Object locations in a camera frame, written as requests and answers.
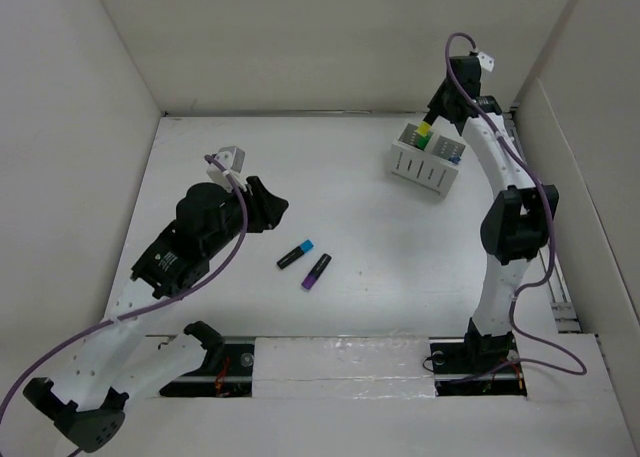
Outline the yellow cap black highlighter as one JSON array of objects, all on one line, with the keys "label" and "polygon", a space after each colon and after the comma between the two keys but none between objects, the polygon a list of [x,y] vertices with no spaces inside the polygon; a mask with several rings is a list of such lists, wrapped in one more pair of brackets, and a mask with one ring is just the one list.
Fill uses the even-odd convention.
[{"label": "yellow cap black highlighter", "polygon": [[426,137],[431,132],[431,125],[428,122],[422,121],[416,128],[416,132],[420,136]]}]

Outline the green cap black highlighter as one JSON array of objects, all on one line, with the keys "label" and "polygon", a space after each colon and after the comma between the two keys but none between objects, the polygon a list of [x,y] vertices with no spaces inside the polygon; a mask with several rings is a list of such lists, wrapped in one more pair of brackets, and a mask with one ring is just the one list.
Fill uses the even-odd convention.
[{"label": "green cap black highlighter", "polygon": [[426,135],[418,135],[415,140],[415,146],[420,150],[425,150],[429,141],[431,139],[431,134],[428,133]]}]

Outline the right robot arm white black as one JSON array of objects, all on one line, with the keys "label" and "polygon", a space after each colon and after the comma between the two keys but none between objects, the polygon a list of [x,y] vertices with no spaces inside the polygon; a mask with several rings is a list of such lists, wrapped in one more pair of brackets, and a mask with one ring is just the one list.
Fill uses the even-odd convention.
[{"label": "right robot arm white black", "polygon": [[481,78],[492,71],[492,58],[472,51],[446,63],[447,75],[429,103],[426,120],[443,118],[456,127],[478,158],[493,194],[480,227],[487,268],[478,306],[461,341],[430,344],[436,373],[465,377],[494,368],[514,351],[515,293],[548,241],[547,222],[559,194],[552,185],[536,189],[515,160],[497,101],[481,93]]}]

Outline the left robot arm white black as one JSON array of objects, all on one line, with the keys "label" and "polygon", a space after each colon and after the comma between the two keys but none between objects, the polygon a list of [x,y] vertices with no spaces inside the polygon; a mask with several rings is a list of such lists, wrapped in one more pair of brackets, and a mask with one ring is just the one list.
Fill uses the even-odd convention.
[{"label": "left robot arm white black", "polygon": [[257,176],[238,182],[225,174],[220,183],[191,186],[104,320],[68,339],[80,345],[71,362],[32,378],[24,397],[78,450],[93,453],[116,435],[135,401],[185,373],[216,371],[225,339],[203,321],[187,324],[149,359],[127,361],[161,317],[219,275],[210,262],[221,250],[276,228],[288,207]]}]

